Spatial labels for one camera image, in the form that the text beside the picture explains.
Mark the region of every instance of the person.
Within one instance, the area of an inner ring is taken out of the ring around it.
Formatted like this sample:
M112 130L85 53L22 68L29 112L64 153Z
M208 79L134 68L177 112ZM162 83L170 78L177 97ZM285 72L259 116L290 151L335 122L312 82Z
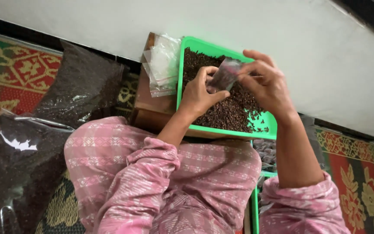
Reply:
M288 93L284 74L260 52L244 50L238 80L278 123L278 176L265 181L274 205L259 218L261 233L349 233L338 189L320 169ZM86 233L231 234L243 226L261 159L245 141L182 142L190 124L228 91L209 94L216 67L202 67L179 109L154 136L123 117L82 125L64 152ZM261 74L252 77L253 71Z

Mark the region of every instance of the right hand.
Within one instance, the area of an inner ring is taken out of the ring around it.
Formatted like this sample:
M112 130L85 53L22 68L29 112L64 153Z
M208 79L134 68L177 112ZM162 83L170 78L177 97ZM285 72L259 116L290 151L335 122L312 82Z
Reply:
M285 76L272 59L255 50L244 50L243 55L255 61L245 63L239 71L239 82L249 89L261 107L269 111L278 122L286 122L297 114L291 102ZM250 76L256 71L262 76Z

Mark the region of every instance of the red floral mat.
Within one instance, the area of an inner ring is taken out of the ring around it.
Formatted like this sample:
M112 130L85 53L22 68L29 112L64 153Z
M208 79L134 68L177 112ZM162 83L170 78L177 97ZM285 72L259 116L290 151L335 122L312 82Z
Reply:
M318 128L328 172L340 193L346 226L374 234L374 144Z
M0 37L0 109L31 112L53 83L61 55Z

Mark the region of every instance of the pink patterned shirt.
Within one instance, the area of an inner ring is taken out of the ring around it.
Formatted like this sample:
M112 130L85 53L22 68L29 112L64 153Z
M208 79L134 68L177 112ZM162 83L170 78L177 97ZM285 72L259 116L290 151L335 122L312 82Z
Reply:
M65 156L86 233L241 229L261 172L256 151L237 141L186 144L177 151L152 137L116 117L89 122L70 136ZM299 189L278 189L278 178L271 178L263 198L275 205L260 216L261 233L349 233L327 173L325 181Z

